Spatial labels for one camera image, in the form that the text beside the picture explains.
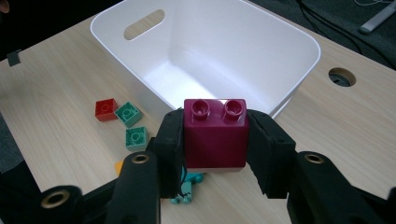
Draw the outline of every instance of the white plastic bin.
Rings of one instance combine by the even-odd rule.
[[[155,13],[156,25],[124,37]],[[91,31],[134,104],[158,123],[189,98],[245,99],[274,118],[320,57],[312,36],[243,0],[126,0]]]

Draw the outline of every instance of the green lego brick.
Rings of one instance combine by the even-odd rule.
[[[148,142],[148,132],[145,127],[130,128],[126,130],[125,146],[128,150],[145,150]]]
[[[127,128],[131,128],[135,123],[142,119],[142,113],[130,102],[114,111],[116,116],[125,124]]]

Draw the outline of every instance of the red lego brick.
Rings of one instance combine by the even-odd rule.
[[[108,121],[117,119],[116,111],[118,108],[117,102],[114,99],[97,101],[95,106],[95,116],[100,121]]]
[[[246,165],[245,100],[184,101],[184,153],[189,172],[236,172]]]

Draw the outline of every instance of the desk surface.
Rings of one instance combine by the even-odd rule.
[[[41,190],[75,185],[87,193],[116,178],[114,164],[129,154],[123,124],[94,116],[96,101],[130,98],[91,21],[22,51],[18,65],[0,62],[1,113]],[[326,155],[352,185],[386,198],[396,186],[396,72],[311,35],[322,57],[276,121],[298,151]],[[332,83],[335,67],[352,72],[356,84]],[[160,124],[148,117],[136,125],[155,136]],[[262,196],[248,166],[205,174],[194,194],[189,205],[163,201],[163,223],[290,223],[286,200]]]

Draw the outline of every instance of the small teal piece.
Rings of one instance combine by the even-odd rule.
[[[145,150],[148,145],[148,132],[145,127],[126,130],[125,146],[130,151]]]
[[[142,113],[130,102],[114,111],[116,116],[125,124],[127,128],[131,128],[135,123],[142,119]]]
[[[176,198],[171,199],[172,204],[177,203],[191,203],[192,201],[192,185],[196,183],[201,183],[204,180],[204,175],[202,173],[187,173],[186,179],[181,185],[181,192],[184,196],[177,195]]]

